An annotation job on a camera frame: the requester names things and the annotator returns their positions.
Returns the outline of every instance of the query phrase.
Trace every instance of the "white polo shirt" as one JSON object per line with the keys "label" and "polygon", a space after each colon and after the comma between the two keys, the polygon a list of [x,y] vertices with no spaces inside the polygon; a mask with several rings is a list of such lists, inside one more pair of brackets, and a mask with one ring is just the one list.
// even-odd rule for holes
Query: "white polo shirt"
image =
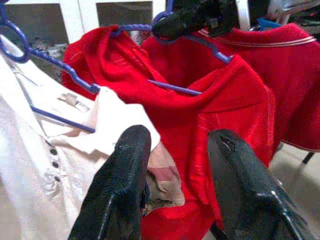
{"label": "white polo shirt", "polygon": [[[4,45],[21,54],[6,38]],[[64,96],[73,94],[73,104]],[[29,105],[94,128],[78,128],[33,113]],[[0,55],[0,176],[19,219],[21,239],[63,240],[79,214],[94,174],[122,132],[144,125],[151,149],[160,136],[140,104],[125,104],[102,87],[95,102],[61,86],[31,61]]]}

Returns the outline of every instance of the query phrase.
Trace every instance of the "shirt sleeve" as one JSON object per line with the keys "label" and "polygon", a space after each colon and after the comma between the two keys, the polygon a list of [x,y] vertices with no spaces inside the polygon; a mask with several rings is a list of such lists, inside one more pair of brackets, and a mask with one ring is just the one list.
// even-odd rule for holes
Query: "shirt sleeve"
{"label": "shirt sleeve", "polygon": [[320,79],[305,95],[300,106],[289,121],[288,131],[284,138],[294,146],[320,151]]}

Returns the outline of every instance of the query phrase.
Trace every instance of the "white fabric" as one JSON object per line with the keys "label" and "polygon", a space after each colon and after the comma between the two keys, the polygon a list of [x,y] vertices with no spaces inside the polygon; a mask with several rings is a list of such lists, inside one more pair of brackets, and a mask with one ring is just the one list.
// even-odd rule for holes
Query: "white fabric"
{"label": "white fabric", "polygon": [[[11,53],[21,54],[6,38],[2,41]],[[89,111],[59,100],[68,93]],[[35,114],[29,104],[96,132]],[[18,64],[0,55],[0,176],[21,239],[67,239],[94,174],[121,133],[137,124],[149,129],[151,148],[157,146],[160,136],[141,105],[125,104],[106,87],[93,102],[59,85],[33,62]]]}

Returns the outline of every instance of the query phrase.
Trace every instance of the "red polo shirt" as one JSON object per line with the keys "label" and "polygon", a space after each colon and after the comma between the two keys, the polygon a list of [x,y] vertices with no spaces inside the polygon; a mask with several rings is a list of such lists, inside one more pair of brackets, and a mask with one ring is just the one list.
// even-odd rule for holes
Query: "red polo shirt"
{"label": "red polo shirt", "polygon": [[[222,225],[208,163],[208,133],[223,128],[235,131],[268,165],[274,96],[238,55],[224,64],[203,45],[183,39],[165,51],[156,47],[146,51],[126,33],[111,38],[116,29],[104,27],[85,34],[68,47],[64,61],[87,82],[108,86],[127,103],[142,104],[176,163],[185,205],[157,209],[144,217],[142,239],[201,240],[214,221]],[[203,93],[178,93],[148,79]],[[63,84],[94,98],[67,74]]]}
{"label": "red polo shirt", "polygon": [[[226,55],[239,54],[272,90],[276,101],[274,148],[283,140],[320,151],[320,44],[295,24],[268,31],[234,29],[207,38]],[[157,49],[151,39],[144,44]]]}

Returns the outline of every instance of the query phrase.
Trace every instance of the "clothing tag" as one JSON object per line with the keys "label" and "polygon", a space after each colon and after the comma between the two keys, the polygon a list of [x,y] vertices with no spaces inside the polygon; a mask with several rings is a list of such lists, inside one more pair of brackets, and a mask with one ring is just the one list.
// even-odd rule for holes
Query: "clothing tag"
{"label": "clothing tag", "polygon": [[72,93],[63,93],[58,97],[59,100],[64,101],[66,104],[73,106],[74,108],[78,109],[82,113],[86,113],[90,110],[90,108],[85,105],[84,103],[77,100],[77,96]]}

